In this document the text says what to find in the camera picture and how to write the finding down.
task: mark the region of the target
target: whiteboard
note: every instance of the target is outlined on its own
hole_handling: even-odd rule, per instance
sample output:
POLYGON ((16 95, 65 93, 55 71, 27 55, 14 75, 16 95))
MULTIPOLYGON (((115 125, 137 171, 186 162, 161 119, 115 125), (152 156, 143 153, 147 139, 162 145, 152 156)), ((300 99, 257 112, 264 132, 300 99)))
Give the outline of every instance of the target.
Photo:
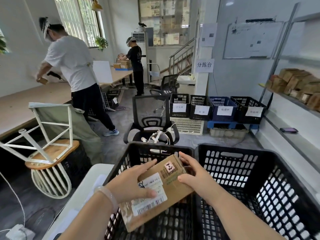
POLYGON ((223 58, 272 57, 282 26, 283 22, 230 24, 223 58))
POLYGON ((93 71, 99 83, 113 83, 110 64, 108 61, 93 61, 93 71))

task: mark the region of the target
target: smartphone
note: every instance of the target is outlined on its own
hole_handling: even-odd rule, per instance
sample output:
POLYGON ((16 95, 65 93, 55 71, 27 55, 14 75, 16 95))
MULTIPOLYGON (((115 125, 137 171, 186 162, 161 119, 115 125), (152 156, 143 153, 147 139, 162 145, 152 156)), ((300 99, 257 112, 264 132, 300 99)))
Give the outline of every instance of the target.
POLYGON ((280 131, 283 133, 291 133, 291 134, 298 133, 298 130, 295 128, 280 128, 280 131))

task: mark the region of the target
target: staircase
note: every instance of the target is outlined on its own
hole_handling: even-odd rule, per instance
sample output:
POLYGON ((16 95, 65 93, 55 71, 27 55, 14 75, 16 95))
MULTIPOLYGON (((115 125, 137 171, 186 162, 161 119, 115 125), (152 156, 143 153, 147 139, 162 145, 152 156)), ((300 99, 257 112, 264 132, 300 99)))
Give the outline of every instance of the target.
POLYGON ((189 75, 192 69, 194 38, 176 51, 169 58, 169 66, 163 69, 161 77, 172 74, 189 75))

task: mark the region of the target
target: barcode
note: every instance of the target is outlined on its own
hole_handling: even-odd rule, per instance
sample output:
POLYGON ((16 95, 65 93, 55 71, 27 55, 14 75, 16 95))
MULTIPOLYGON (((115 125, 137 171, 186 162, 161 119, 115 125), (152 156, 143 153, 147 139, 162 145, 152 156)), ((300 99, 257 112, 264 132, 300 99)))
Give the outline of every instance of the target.
POLYGON ((150 204, 148 204, 148 205, 140 208, 139 210, 137 210, 137 213, 138 213, 138 215, 140 215, 140 214, 146 212, 147 210, 150 210, 151 208, 160 205, 160 204, 161 204, 162 202, 164 202, 164 201, 165 201, 165 199, 164 199, 163 196, 162 196, 160 199, 155 200, 155 201, 153 201, 152 203, 150 203, 150 204))
POLYGON ((161 174, 162 174, 162 177, 165 179, 166 177, 169 177, 171 174, 173 174, 174 172, 177 172, 178 171, 178 168, 177 166, 174 164, 174 162, 172 163, 173 166, 174 166, 174 169, 170 172, 167 171, 167 169, 162 169, 161 170, 161 174))

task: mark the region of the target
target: wooden stool seat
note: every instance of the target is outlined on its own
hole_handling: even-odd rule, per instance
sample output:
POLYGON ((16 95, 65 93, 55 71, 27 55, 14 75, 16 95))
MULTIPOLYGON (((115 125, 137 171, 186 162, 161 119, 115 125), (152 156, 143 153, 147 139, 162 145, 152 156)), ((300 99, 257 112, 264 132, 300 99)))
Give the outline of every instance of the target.
MULTIPOLYGON (((68 145, 68 144, 70 144, 70 140, 69 139, 60 139, 60 140, 55 141, 54 143, 68 145)), ((62 155, 62 157, 60 157, 53 164, 45 164, 45 163, 36 163, 36 162, 26 161, 25 165, 27 168, 34 169, 34 170, 42 170, 42 169, 51 168, 51 167, 61 163, 71 152, 73 152, 75 149, 77 149, 79 147, 79 145, 80 145, 79 141, 74 140, 72 147, 69 150, 67 150, 66 153, 64 153, 62 155)), ((48 147, 46 147, 44 149, 44 151, 51 157, 52 160, 55 160, 65 149, 66 149, 65 146, 49 145, 48 147)), ((37 154, 35 154, 32 158, 46 160, 39 152, 37 154)))

